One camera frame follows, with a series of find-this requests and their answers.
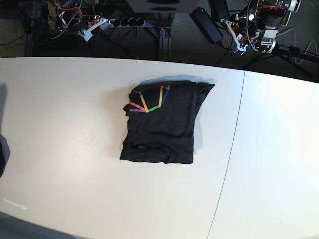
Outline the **black T-shirt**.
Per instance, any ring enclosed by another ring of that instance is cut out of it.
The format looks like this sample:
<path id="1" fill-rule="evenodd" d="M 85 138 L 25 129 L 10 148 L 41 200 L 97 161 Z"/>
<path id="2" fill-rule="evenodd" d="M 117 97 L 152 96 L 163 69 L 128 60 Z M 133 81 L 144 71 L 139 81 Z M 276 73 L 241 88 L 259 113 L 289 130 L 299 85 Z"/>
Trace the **black T-shirt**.
<path id="1" fill-rule="evenodd" d="M 140 84 L 123 110 L 128 133 L 121 160 L 192 164 L 196 116 L 214 84 L 162 81 Z"/>

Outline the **dark object at left edge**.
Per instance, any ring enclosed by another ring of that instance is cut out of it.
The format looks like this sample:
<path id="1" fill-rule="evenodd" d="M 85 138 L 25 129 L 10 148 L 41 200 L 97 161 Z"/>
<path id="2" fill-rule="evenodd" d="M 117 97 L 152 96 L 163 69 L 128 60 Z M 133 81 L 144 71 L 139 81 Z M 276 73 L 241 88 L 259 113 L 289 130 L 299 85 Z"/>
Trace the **dark object at left edge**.
<path id="1" fill-rule="evenodd" d="M 2 177 L 6 164 L 10 157 L 10 149 L 7 140 L 0 136 L 0 177 Z"/>

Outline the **black power brick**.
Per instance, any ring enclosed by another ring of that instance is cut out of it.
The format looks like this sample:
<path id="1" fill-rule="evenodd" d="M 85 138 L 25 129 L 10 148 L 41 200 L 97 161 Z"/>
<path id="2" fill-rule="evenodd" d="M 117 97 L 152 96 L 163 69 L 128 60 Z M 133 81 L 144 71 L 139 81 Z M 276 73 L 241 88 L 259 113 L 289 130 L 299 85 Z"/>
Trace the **black power brick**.
<path id="1" fill-rule="evenodd" d="M 205 9 L 197 7 L 190 14 L 190 17 L 208 42 L 215 44 L 223 39 L 217 24 L 211 19 Z"/>

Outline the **grey power strip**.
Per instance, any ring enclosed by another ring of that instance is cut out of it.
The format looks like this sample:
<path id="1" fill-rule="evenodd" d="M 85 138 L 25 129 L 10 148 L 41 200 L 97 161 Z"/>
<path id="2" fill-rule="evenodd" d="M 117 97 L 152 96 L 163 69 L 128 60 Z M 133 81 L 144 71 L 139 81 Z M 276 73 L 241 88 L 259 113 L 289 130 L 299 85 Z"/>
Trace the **grey power strip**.
<path id="1" fill-rule="evenodd" d="M 146 21 L 143 18 L 123 18 L 123 19 L 108 19 L 106 23 L 103 23 L 99 28 L 105 30 L 107 28 L 139 28 L 146 27 Z"/>

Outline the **black tripod stand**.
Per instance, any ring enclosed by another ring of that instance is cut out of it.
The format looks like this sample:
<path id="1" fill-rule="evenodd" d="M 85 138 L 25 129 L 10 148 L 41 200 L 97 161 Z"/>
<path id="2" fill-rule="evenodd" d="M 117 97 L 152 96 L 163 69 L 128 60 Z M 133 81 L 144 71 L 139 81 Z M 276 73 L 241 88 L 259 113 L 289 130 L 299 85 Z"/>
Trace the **black tripod stand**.
<path id="1" fill-rule="evenodd" d="M 302 50 L 300 50 L 300 48 L 297 48 L 294 46 L 286 47 L 283 45 L 276 44 L 274 49 L 272 50 L 272 52 L 269 53 L 268 57 L 264 57 L 264 55 L 266 55 L 266 54 L 260 54 L 260 55 L 256 56 L 255 58 L 250 60 L 248 63 L 246 63 L 241 68 L 241 70 L 245 70 L 248 67 L 250 67 L 252 64 L 257 63 L 259 61 L 278 57 L 278 58 L 284 60 L 285 62 L 289 63 L 290 65 L 294 66 L 295 68 L 308 74 L 308 72 L 304 68 L 299 66 L 297 63 L 295 63 L 292 60 L 292 58 L 298 58 L 298 59 L 310 61 L 310 62 L 313 62 L 316 64 L 319 63 L 319 56 L 317 54 L 310 53 L 308 51 L 302 51 Z"/>

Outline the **aluminium frame post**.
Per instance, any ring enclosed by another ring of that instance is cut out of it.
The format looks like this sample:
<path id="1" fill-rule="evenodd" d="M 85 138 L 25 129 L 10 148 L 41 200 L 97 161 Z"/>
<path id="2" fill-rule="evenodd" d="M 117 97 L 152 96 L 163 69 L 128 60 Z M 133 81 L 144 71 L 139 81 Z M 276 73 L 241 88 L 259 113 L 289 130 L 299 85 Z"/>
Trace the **aluminium frame post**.
<path id="1" fill-rule="evenodd" d="M 171 60 L 171 27 L 175 13 L 155 12 L 154 19 L 150 20 L 148 33 L 158 40 L 159 60 Z"/>

